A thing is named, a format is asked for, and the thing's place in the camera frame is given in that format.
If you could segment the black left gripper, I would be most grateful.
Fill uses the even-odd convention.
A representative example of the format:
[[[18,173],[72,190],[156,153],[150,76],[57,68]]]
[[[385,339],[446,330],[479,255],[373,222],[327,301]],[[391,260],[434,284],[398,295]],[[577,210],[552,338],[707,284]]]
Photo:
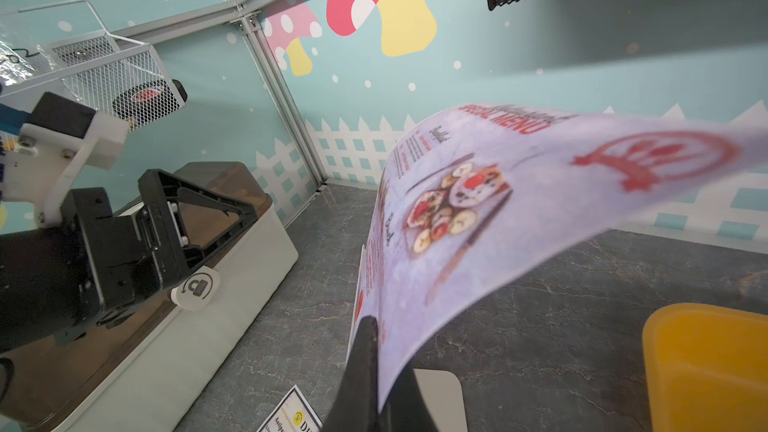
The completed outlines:
[[[115,215],[102,188],[75,189],[60,225],[2,235],[2,352],[121,320],[220,256],[258,218],[248,202],[159,169],[138,189],[143,206],[132,215]]]

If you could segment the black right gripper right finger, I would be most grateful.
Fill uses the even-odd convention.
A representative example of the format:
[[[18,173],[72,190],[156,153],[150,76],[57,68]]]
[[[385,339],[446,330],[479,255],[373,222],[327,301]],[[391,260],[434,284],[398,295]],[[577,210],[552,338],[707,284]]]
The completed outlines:
[[[405,368],[395,381],[383,408],[383,430],[390,432],[437,432],[426,407],[415,372]]]

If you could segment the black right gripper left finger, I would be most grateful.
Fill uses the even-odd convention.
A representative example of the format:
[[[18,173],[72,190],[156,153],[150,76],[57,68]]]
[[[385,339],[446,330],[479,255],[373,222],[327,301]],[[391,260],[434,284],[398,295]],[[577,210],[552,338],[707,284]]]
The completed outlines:
[[[323,432],[379,430],[378,323],[366,316],[359,322],[336,399]]]

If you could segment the yellow-header menu sheet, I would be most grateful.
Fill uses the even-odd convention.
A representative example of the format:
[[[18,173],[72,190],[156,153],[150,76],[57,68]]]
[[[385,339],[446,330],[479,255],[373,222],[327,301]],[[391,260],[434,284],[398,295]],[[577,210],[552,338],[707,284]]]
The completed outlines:
[[[297,385],[257,429],[258,432],[320,432],[322,422]]]

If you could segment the pink special menu sheet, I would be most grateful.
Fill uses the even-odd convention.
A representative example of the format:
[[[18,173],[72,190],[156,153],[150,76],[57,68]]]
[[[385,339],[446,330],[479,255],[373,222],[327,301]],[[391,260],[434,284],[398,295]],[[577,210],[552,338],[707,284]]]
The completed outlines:
[[[652,205],[767,159],[763,127],[467,104],[405,133],[376,196],[355,315],[378,323],[377,395],[441,327]]]

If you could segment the clear acrylic menu holder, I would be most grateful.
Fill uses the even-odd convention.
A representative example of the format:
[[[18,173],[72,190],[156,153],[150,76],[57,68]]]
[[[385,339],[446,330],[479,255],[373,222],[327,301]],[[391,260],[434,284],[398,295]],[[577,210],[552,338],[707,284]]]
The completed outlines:
[[[365,293],[360,290],[355,300],[355,320],[350,334],[347,361],[359,322],[366,317],[362,313],[364,297]],[[378,327],[378,351],[381,337]],[[414,370],[422,397],[438,431],[465,431],[467,429],[465,403],[462,386],[457,376],[445,370],[418,369],[412,365],[407,365],[405,368]],[[378,431],[384,431],[383,408],[378,408]]]

